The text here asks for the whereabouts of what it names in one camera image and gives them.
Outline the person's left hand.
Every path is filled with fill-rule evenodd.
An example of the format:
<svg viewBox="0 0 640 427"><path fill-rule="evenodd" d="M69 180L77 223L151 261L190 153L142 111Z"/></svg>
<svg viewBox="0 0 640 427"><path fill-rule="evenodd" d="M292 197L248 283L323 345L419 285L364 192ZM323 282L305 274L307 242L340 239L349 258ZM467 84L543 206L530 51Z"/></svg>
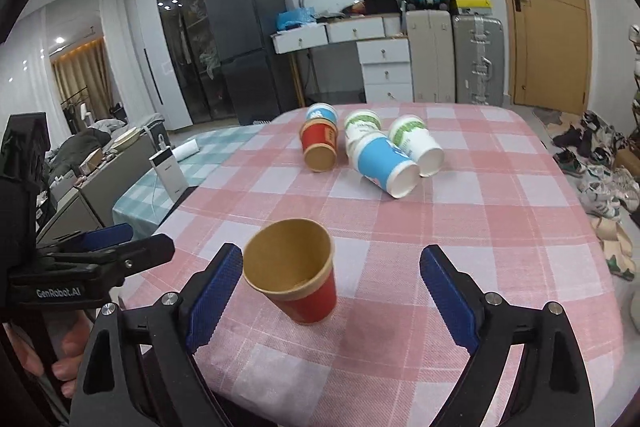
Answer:
<svg viewBox="0 0 640 427"><path fill-rule="evenodd" d="M67 399L72 399L76 392L79 367L92 329L92 322L84 311L76 311L75 315L73 326L61 341L63 356L51 366L53 375L62 383L62 394ZM36 351L9 324L4 324L3 327L23 369L41 377L44 367Z"/></svg>

